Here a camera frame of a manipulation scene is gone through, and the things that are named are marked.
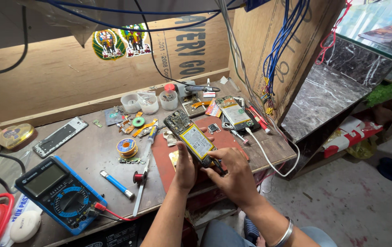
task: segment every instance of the glass shelf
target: glass shelf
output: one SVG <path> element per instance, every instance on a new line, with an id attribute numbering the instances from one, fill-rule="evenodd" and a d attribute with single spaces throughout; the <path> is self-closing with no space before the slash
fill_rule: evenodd
<path id="1" fill-rule="evenodd" d="M 358 34 L 392 25 L 392 0 L 352 6 L 338 25 L 338 37 L 392 59 L 392 48 L 361 38 Z"/>

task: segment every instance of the plastic cup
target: plastic cup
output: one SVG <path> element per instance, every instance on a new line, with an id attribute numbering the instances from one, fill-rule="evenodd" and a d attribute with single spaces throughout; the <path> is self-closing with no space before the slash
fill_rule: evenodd
<path id="1" fill-rule="evenodd" d="M 166 111 L 173 111 L 177 108 L 177 93 L 173 90 L 166 90 L 160 93 L 161 107 Z"/>
<path id="2" fill-rule="evenodd" d="M 141 110 L 137 94 L 127 94 L 121 97 L 121 104 L 128 113 L 137 113 Z"/>
<path id="3" fill-rule="evenodd" d="M 155 114 L 159 109 L 158 98 L 155 94 L 141 94 L 138 93 L 138 102 L 144 114 Z"/>

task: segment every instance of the digital multimeter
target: digital multimeter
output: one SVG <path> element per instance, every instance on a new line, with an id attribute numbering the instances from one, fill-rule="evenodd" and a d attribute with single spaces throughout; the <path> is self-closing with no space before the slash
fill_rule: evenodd
<path id="1" fill-rule="evenodd" d="M 94 219 L 88 210 L 107 203 L 58 156 L 50 156 L 16 180 L 15 187 L 74 235 Z"/>

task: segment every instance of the hand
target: hand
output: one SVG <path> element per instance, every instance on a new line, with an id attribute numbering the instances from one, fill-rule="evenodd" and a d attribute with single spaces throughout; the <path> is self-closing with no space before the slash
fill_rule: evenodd
<path id="1" fill-rule="evenodd" d="M 212 158 L 222 160 L 228 174 L 224 177 L 211 168 L 201 168 L 208 177 L 226 194 L 226 196 L 245 210 L 255 205 L 260 199 L 257 192 L 251 168 L 245 155 L 237 148 L 224 148 L 208 152 Z"/>
<path id="2" fill-rule="evenodd" d="M 207 127 L 202 127 L 200 130 L 205 133 L 208 129 Z M 215 140 L 214 137 L 208 137 L 208 139 L 211 142 Z M 188 153 L 185 143 L 177 141 L 176 146 L 179 151 L 179 157 L 176 163 L 176 174 L 171 186 L 176 186 L 188 194 L 195 185 L 198 164 L 193 164 L 193 158 Z"/>

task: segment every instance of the green tape roll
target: green tape roll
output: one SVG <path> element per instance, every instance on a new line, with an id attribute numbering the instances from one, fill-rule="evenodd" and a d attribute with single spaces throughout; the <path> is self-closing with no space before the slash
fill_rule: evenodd
<path id="1" fill-rule="evenodd" d="M 144 117 L 142 117 L 142 116 L 137 116 L 137 117 L 135 117 L 135 118 L 132 120 L 132 124 L 133 124 L 133 126 L 135 126 L 135 127 L 141 127 L 141 126 L 144 125 L 144 123 L 145 123 L 145 120 L 144 120 Z"/>

